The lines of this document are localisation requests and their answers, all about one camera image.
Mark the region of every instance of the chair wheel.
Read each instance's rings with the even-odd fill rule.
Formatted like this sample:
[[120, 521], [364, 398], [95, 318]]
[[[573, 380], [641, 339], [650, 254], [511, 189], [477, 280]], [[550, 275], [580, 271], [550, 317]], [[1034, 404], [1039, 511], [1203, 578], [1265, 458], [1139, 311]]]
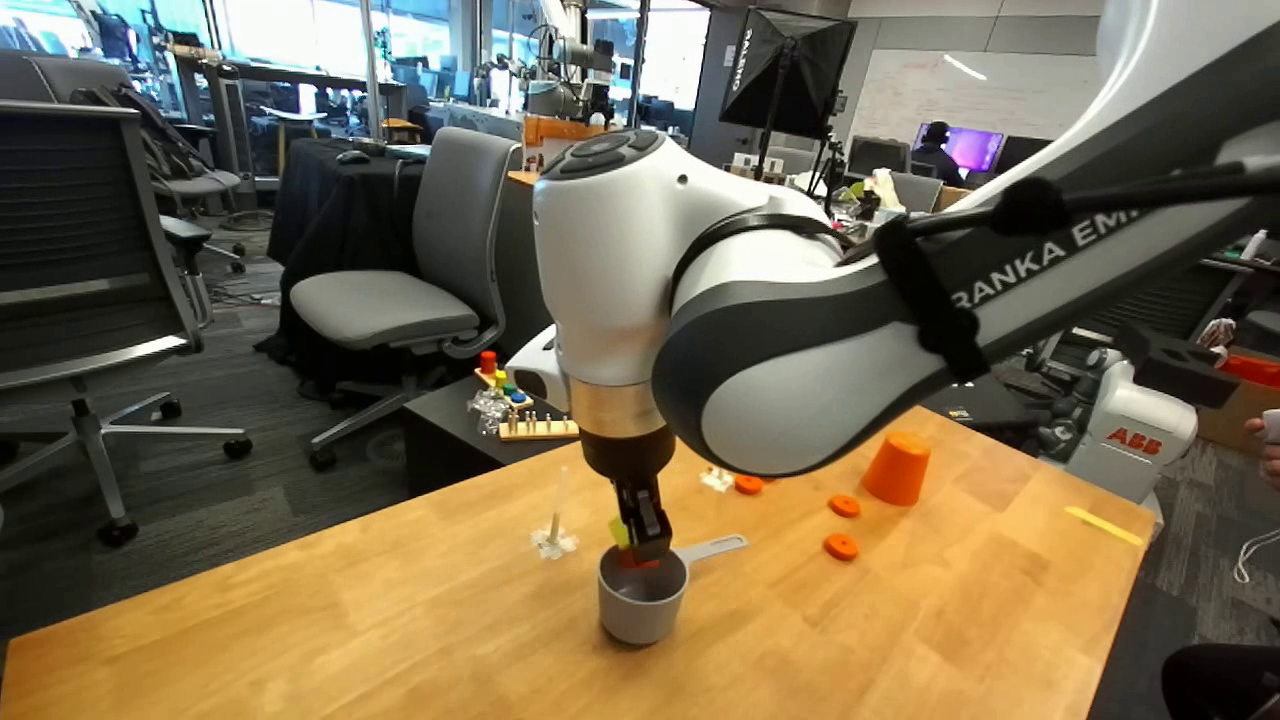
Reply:
[[350, 404], [355, 404], [355, 391], [328, 386], [324, 398], [328, 398], [328, 406], [350, 406]]
[[309, 453], [311, 470], [334, 470], [335, 456], [334, 453]]
[[184, 404], [181, 398], [163, 398], [152, 406], [152, 422], [173, 422], [184, 416]]
[[129, 539], [135, 539], [135, 522], [132, 521], [110, 521], [105, 529], [95, 529], [95, 539], [110, 548], [124, 548]]
[[228, 458], [243, 458], [247, 453], [254, 453], [254, 438], [247, 438], [247, 437], [224, 445], [224, 456], [228, 456]]

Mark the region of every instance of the chair armrest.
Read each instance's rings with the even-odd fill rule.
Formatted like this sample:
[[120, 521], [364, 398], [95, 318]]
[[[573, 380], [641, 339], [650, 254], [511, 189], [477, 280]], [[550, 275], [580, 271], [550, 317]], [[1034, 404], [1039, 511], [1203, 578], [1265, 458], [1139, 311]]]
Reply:
[[494, 347], [502, 336], [507, 330], [507, 325], [487, 325], [481, 336], [456, 336], [443, 343], [443, 354], [451, 358], [477, 358], [486, 347]]
[[159, 230], [163, 230], [163, 240], [173, 240], [173, 245], [210, 245], [210, 240], [213, 240], [210, 226], [201, 226], [201, 222], [192, 222], [192, 221], [181, 221], [181, 215], [159, 215]]

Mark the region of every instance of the chair backrest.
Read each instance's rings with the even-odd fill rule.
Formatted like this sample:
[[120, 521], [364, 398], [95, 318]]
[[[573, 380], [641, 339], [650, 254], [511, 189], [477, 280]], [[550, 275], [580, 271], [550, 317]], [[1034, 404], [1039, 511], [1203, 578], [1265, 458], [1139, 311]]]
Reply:
[[46, 76], [52, 98], [84, 102], [88, 94], [117, 94], [117, 88], [132, 84], [120, 65], [91, 56], [32, 56]]
[[0, 386], [188, 343], [135, 112], [0, 98]]
[[511, 141], [441, 126], [412, 202], [422, 275], [472, 302], [486, 329], [507, 329], [502, 292], [502, 213], [511, 167]]
[[56, 98], [27, 51], [0, 51], [4, 98]]
[[944, 194], [944, 178], [914, 170], [891, 170], [891, 189], [909, 213], [938, 213], [938, 201]]

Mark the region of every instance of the orange block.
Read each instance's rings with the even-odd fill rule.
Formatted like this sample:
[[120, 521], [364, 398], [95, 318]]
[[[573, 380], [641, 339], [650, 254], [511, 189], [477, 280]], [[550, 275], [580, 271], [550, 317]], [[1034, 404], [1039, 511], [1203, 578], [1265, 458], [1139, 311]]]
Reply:
[[859, 514], [859, 511], [864, 511], [864, 507], [856, 502], [856, 495], [831, 495], [827, 507], [831, 507], [838, 514]]
[[823, 536], [827, 555], [853, 562], [859, 555], [856, 539], [846, 530]]
[[909, 430], [883, 437], [864, 487], [883, 502], [916, 502], [930, 470], [930, 445]]
[[759, 491], [765, 491], [765, 479], [759, 479], [759, 474], [738, 474], [731, 487], [738, 487], [740, 495], [759, 495]]

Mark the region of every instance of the chair base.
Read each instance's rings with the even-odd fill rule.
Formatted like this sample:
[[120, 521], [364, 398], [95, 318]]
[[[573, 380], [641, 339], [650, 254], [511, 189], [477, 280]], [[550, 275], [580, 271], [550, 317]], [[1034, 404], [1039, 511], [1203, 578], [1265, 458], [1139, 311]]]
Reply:
[[241, 245], [237, 248], [204, 245], [201, 253], [228, 261], [237, 275], [247, 268]]
[[353, 385], [353, 380], [335, 385], [335, 391], [360, 391], [360, 397], [376, 397], [376, 398], [370, 406], [360, 406], [355, 416], [346, 416], [334, 426], [318, 430], [309, 438], [309, 462], [318, 470], [328, 470], [335, 462], [334, 446], [341, 438], [398, 416], [410, 398], [418, 398], [423, 386], [436, 386], [441, 380], [447, 380], [443, 364], [430, 369], [430, 377], [422, 377], [418, 369], [401, 371], [401, 386], [376, 386], [376, 385]]
[[146, 438], [224, 438], [224, 456], [228, 458], [241, 458], [254, 453], [254, 438], [243, 426], [192, 426], [192, 422], [163, 422], [163, 420], [175, 420], [181, 416], [181, 404], [167, 397], [167, 391], [156, 391], [141, 404], [129, 404], [113, 416], [95, 416], [91, 404], [84, 397], [74, 398], [74, 426], [69, 430], [0, 430], [0, 437], [18, 437], [18, 438], [32, 438], [32, 437], [46, 437], [49, 445], [32, 456], [19, 456], [14, 458], [4, 470], [0, 470], [0, 495], [38, 479], [39, 470], [49, 470], [52, 462], [61, 462], [69, 453], [84, 453], [91, 474], [95, 474], [95, 487], [105, 495], [105, 507], [110, 507], [110, 522], [102, 529], [102, 539], [120, 548], [135, 536], [135, 522], [124, 507], [124, 495], [120, 495], [120, 479], [117, 479], [117, 462], [113, 462], [113, 453], [110, 453], [110, 438], [113, 437], [146, 437]]

